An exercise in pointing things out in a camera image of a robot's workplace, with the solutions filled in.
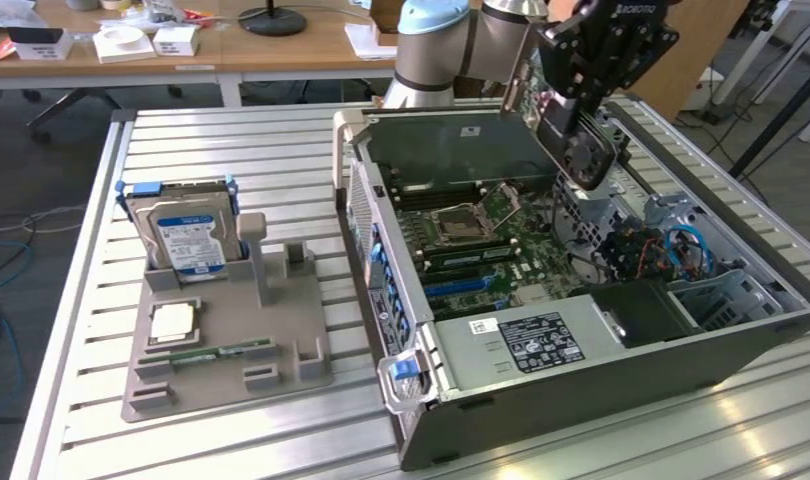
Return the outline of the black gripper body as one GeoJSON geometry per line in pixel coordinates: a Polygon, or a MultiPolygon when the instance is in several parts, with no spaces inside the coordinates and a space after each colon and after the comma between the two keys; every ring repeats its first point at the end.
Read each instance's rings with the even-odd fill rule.
{"type": "Polygon", "coordinates": [[[589,28],[606,29],[637,20],[663,22],[670,7],[677,4],[669,0],[579,1],[574,13],[583,15],[583,24],[589,28]]]}

